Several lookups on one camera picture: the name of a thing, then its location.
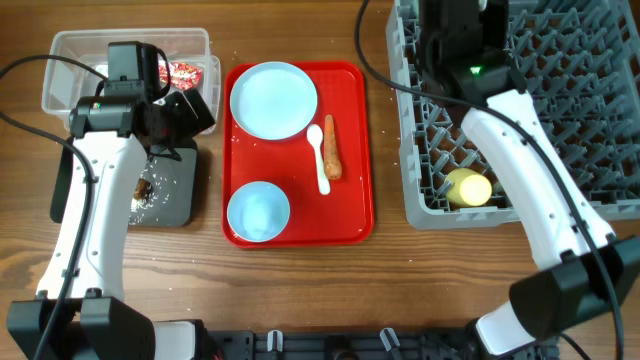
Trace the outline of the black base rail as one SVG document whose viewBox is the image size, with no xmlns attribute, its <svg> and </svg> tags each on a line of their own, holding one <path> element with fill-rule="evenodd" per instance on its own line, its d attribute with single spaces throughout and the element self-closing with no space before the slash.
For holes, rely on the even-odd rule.
<svg viewBox="0 0 640 360">
<path fill-rule="evenodd" d="M 456 360 L 490 359 L 463 328 L 402 332 L 212 332 L 220 359 L 243 360 Z"/>
</svg>

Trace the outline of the orange carrot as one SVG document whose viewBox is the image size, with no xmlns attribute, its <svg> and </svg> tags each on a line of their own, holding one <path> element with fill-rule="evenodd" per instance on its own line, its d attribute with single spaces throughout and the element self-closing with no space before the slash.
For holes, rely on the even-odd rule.
<svg viewBox="0 0 640 360">
<path fill-rule="evenodd" d="M 332 115 L 325 116 L 324 171 L 329 180 L 339 180 L 342 177 L 342 164 L 337 148 L 335 123 Z"/>
</svg>

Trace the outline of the white plastic spoon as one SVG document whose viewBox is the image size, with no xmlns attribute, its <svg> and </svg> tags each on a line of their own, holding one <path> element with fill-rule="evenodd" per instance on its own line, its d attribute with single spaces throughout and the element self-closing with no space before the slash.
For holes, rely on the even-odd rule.
<svg viewBox="0 0 640 360">
<path fill-rule="evenodd" d="M 307 141 L 313 148 L 318 189 L 321 195 L 328 195 L 331 191 L 329 180 L 324 171 L 324 162 L 321 153 L 323 131 L 317 124 L 311 124 L 306 132 Z"/>
</svg>

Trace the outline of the red plastic tray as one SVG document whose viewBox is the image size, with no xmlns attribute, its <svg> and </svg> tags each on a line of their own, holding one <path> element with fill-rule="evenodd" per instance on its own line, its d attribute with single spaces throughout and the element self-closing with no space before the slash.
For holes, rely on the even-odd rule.
<svg viewBox="0 0 640 360">
<path fill-rule="evenodd" d="M 288 197 L 290 219 L 283 232 L 265 247 L 349 245 L 363 241 L 374 226 L 369 132 L 362 72 L 346 61 L 301 62 L 313 81 L 319 103 L 314 123 L 326 116 L 335 124 L 343 167 L 328 195 L 318 191 L 314 154 L 306 134 L 281 141 L 255 138 L 236 122 L 224 105 L 222 207 L 243 185 L 266 181 Z"/>
</svg>

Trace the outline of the brown food scrap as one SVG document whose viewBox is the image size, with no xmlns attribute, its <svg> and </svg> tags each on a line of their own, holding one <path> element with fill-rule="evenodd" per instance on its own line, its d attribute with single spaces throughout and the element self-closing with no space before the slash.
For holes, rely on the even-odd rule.
<svg viewBox="0 0 640 360">
<path fill-rule="evenodd" d="M 139 178 L 134 191 L 133 199 L 136 201 L 146 200 L 152 192 L 152 185 L 144 178 Z"/>
</svg>

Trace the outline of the grey dishwasher rack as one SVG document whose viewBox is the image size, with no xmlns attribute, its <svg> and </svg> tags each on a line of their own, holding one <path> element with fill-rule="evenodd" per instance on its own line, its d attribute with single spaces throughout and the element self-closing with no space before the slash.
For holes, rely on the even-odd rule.
<svg viewBox="0 0 640 360">
<path fill-rule="evenodd" d="M 514 1 L 506 46 L 541 125 L 571 176 L 606 220 L 639 215 L 639 35 L 625 1 Z M 417 229 L 492 227 L 517 220 L 500 184 L 483 207 L 446 198 L 446 175 L 492 171 L 458 127 L 465 109 L 418 97 L 419 10 L 397 1 L 386 25 L 390 76 L 400 84 L 400 167 Z"/>
</svg>

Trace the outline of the black waste tray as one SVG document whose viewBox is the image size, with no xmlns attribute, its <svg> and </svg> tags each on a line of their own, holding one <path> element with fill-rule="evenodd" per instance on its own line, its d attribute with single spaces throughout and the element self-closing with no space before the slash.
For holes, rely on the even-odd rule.
<svg viewBox="0 0 640 360">
<path fill-rule="evenodd" d="M 168 161 L 173 179 L 177 181 L 176 189 L 171 192 L 169 222 L 166 226 L 151 227 L 179 227 L 187 224 L 191 218 L 192 197 L 196 168 L 198 162 L 198 148 L 193 139 L 178 143 L 175 148 L 182 161 L 175 161 L 164 157 L 153 157 L 160 161 Z M 55 223 L 61 223 L 67 202 L 71 183 L 73 154 L 62 150 L 56 184 L 52 195 L 50 218 Z"/>
</svg>

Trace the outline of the red snack wrapper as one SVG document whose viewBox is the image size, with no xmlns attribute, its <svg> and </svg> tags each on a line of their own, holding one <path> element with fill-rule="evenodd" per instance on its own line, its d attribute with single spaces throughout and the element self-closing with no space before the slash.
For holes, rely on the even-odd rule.
<svg viewBox="0 0 640 360">
<path fill-rule="evenodd" d="M 196 88 L 203 77 L 203 70 L 184 62 L 159 62 L 159 77 L 163 84 L 168 84 L 182 91 Z"/>
</svg>

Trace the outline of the clear plastic bin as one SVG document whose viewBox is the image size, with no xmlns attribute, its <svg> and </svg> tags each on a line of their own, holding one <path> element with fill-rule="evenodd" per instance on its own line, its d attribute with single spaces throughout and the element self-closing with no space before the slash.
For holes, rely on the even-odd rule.
<svg viewBox="0 0 640 360">
<path fill-rule="evenodd" d="M 50 53 L 79 61 L 105 75 L 107 50 L 111 42 L 139 41 L 165 52 L 171 62 L 198 67 L 203 78 L 197 90 L 213 116 L 218 115 L 221 98 L 221 66 L 213 54 L 212 42 L 203 28 L 137 28 L 62 31 L 53 39 Z M 47 62 L 41 107 L 69 127 L 69 114 L 77 101 L 95 93 L 99 78 L 72 64 Z"/>
</svg>

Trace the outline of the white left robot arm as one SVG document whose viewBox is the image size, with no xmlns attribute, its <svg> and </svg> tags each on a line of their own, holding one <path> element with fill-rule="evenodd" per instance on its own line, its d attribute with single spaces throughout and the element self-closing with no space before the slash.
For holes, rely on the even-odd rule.
<svg viewBox="0 0 640 360">
<path fill-rule="evenodd" d="M 175 92 L 165 53 L 112 42 L 108 71 L 70 114 L 71 180 L 56 247 L 35 297 L 7 328 L 30 359 L 220 359 L 199 320 L 154 322 L 124 302 L 130 203 L 149 157 L 215 125 L 198 91 Z"/>
</svg>

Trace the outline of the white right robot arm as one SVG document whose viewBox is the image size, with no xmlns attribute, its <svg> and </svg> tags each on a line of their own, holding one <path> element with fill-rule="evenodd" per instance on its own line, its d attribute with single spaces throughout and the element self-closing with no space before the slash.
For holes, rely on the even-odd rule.
<svg viewBox="0 0 640 360">
<path fill-rule="evenodd" d="M 466 107 L 461 128 L 516 210 L 538 268 L 476 321 L 478 344 L 500 358 L 610 313 L 622 350 L 620 307 L 639 274 L 639 241 L 617 238 L 550 143 L 506 50 L 508 12 L 505 1 L 419 5 L 420 69 L 441 87 L 443 101 Z"/>
</svg>

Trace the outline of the large light blue plate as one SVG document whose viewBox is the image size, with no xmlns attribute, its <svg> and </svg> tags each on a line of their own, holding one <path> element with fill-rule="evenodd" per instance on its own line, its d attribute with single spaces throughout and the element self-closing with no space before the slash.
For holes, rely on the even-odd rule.
<svg viewBox="0 0 640 360">
<path fill-rule="evenodd" d="M 318 109 L 310 76 L 286 62 L 259 63 L 244 71 L 230 93 L 230 111 L 240 128 L 261 140 L 284 140 L 304 130 Z"/>
</svg>

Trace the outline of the white rice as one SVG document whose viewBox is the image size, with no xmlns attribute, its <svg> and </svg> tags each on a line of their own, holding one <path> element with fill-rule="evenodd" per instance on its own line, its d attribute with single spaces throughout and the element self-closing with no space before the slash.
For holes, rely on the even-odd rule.
<svg viewBox="0 0 640 360">
<path fill-rule="evenodd" d="M 169 222 L 171 192 L 176 189 L 177 181 L 173 179 L 168 161 L 154 159 L 148 161 L 141 172 L 152 185 L 152 192 L 144 201 L 131 200 L 130 226 L 166 226 Z"/>
</svg>

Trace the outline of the yellow plastic cup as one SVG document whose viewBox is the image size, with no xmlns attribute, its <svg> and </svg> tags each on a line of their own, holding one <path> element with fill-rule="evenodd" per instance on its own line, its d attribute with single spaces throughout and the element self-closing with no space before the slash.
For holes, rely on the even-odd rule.
<svg viewBox="0 0 640 360">
<path fill-rule="evenodd" d="M 445 181 L 451 184 L 446 198 L 459 207 L 483 206 L 493 192 L 492 185 L 485 176 L 468 168 L 451 171 Z"/>
</svg>

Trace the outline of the small light blue bowl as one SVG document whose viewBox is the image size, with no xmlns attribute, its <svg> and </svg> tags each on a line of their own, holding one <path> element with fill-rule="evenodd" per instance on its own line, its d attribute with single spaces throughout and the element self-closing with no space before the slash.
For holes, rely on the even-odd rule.
<svg viewBox="0 0 640 360">
<path fill-rule="evenodd" d="M 233 193 L 226 215 L 235 237 L 250 243 L 264 243 L 284 231 L 291 207 L 280 187 L 266 181 L 254 181 Z"/>
</svg>

